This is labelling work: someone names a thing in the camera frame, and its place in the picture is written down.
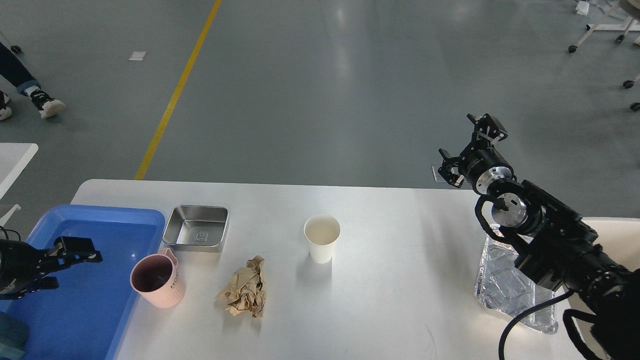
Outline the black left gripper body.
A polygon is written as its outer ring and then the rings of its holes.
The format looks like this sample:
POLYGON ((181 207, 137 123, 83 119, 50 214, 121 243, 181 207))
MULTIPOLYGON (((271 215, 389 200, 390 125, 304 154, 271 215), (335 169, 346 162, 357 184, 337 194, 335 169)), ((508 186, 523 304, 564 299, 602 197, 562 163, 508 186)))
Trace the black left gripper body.
POLYGON ((36 292, 37 267, 41 251, 18 240, 0 240, 1 271, 0 298, 18 300, 25 294, 36 292))

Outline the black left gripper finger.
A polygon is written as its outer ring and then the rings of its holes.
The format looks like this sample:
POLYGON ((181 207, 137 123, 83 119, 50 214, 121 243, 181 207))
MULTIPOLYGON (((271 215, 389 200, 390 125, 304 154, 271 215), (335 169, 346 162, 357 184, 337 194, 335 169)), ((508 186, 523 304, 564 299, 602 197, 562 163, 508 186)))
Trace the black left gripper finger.
POLYGON ((20 291, 20 296, 23 297, 26 294, 32 294, 41 290, 55 290, 58 289, 58 287, 58 280, 55 276, 44 276, 30 281, 30 283, 20 291))
POLYGON ((100 264, 103 256, 94 248, 92 239, 86 237, 60 236, 53 247, 43 250, 36 267, 38 273, 64 271, 82 263, 100 264))

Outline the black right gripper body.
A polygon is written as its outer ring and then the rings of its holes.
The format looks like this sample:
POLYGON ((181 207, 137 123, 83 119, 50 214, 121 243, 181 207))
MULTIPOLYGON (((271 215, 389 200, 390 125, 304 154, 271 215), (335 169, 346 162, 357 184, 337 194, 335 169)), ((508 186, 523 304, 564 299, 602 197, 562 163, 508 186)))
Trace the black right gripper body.
POLYGON ((514 169, 494 146, 468 145, 461 153, 460 173, 473 191, 489 195, 489 187, 499 180, 514 180, 514 169))

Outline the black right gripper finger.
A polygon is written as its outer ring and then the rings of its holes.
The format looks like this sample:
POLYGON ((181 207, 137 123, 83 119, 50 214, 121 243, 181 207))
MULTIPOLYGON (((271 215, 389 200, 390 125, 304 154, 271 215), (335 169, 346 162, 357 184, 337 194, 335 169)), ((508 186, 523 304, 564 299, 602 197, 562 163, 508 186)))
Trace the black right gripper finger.
POLYGON ((450 186, 460 189, 466 180, 466 171, 464 171, 463 167, 463 162, 467 155, 466 149, 462 150, 457 156, 451 156, 444 148, 439 148, 438 153, 442 157, 439 173, 447 180, 450 186))
POLYGON ((473 123, 471 141, 468 145, 471 151, 492 149, 509 136, 502 123, 488 113, 480 117, 468 113, 466 117, 473 123))

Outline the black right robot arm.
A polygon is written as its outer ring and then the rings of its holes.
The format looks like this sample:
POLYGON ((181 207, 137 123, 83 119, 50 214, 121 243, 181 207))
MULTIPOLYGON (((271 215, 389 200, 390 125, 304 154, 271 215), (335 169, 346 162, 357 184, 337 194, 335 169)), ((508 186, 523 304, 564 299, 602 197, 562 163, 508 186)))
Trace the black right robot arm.
POLYGON ((575 321, 590 323, 590 333, 612 360, 639 358, 639 271, 615 262, 595 243, 598 232, 581 214, 529 180, 517 179, 495 145, 508 137, 500 121, 467 114, 473 124, 469 144, 457 156, 439 149, 438 173, 450 185, 467 182, 478 194, 474 214, 494 241, 514 248, 514 265, 533 283, 566 292, 519 313, 503 330, 498 357, 505 358, 506 339, 521 319, 574 294, 589 312, 566 309, 567 335, 586 360, 597 354, 581 337, 575 321))

